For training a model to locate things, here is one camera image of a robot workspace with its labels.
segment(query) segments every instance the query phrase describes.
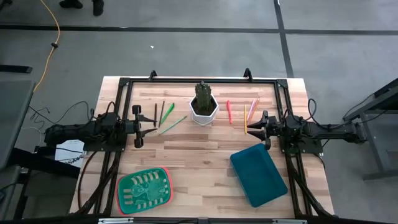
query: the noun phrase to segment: green pen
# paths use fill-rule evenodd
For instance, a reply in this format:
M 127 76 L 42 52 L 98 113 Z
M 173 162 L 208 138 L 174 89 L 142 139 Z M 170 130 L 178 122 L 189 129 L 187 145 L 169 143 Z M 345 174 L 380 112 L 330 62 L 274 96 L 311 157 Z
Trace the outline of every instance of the green pen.
M 167 116 L 170 114 L 170 112 L 174 109 L 174 103 L 172 103 L 172 105 L 170 106 L 170 108 L 167 110 L 166 114 L 164 115 L 164 117 L 162 118 L 162 120 L 160 121 L 161 124 L 163 124 L 164 120 L 166 120 Z
M 166 131 L 170 130 L 172 127 L 174 127 L 176 124 L 178 124 L 179 122 L 183 121 L 185 118 L 187 118 L 187 116 L 179 119 L 178 121 L 176 121 L 174 124 L 170 125 L 170 127 L 166 128 L 164 131 L 161 132 L 161 134 L 164 134 Z

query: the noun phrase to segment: white flower pot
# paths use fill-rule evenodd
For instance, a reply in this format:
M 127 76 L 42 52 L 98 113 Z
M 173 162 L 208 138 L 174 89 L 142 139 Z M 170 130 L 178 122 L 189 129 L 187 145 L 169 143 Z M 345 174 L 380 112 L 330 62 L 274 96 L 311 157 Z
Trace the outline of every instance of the white flower pot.
M 196 96 L 194 96 L 192 98 L 191 102 L 189 102 L 189 107 L 191 107 L 191 112 L 192 112 L 192 120 L 194 120 L 194 122 L 196 122 L 200 125 L 206 125 L 206 124 L 210 124 L 216 118 L 216 113 L 218 111 L 218 103 L 216 101 L 216 98 L 213 96 L 213 94 L 211 94 L 211 97 L 213 98 L 214 102 L 216 103 L 216 108 L 214 108 L 214 111 L 209 116 L 196 114 L 195 111 L 193 110 L 192 102 L 195 100 Z

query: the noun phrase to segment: black shoe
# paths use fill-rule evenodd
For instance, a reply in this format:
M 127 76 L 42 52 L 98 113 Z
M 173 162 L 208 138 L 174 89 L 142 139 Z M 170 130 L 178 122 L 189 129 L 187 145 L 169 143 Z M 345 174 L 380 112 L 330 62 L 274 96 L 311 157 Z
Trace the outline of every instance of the black shoe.
M 93 14 L 94 16 L 100 16 L 104 13 L 104 1 L 103 0 L 93 0 Z
M 65 9 L 69 9 L 71 7 L 75 9 L 81 9 L 83 7 L 83 4 L 78 0 L 63 0 L 62 2 L 60 2 L 60 6 Z

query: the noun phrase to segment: white paper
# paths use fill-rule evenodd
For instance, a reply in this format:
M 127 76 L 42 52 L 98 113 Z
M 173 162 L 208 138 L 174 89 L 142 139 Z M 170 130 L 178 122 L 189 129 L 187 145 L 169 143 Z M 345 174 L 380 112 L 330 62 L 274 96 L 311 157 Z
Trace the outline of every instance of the white paper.
M 66 150 L 57 149 L 55 151 L 55 160 L 59 161 L 61 159 L 69 159 L 69 160 L 61 161 L 64 163 L 69 163 L 74 158 L 77 158 L 81 155 L 85 155 L 86 152 L 83 152 L 84 145 L 85 145 L 84 142 L 82 142 L 80 140 L 68 140 L 62 144 L 57 145 L 57 147 L 59 147 L 59 148 L 69 149 L 69 150 L 78 151 L 78 152 L 69 152 Z M 71 163 L 71 165 L 73 165 L 75 167 L 81 167 L 82 162 L 83 162 L 83 158 Z

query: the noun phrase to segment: red pen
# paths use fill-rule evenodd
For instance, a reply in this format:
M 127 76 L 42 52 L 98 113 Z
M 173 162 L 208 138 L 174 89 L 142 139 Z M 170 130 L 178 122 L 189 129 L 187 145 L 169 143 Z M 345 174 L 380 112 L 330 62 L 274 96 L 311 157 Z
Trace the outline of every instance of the red pen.
M 229 100 L 227 100 L 226 102 L 226 108 L 228 110 L 229 123 L 232 124 L 231 103 L 229 102 Z

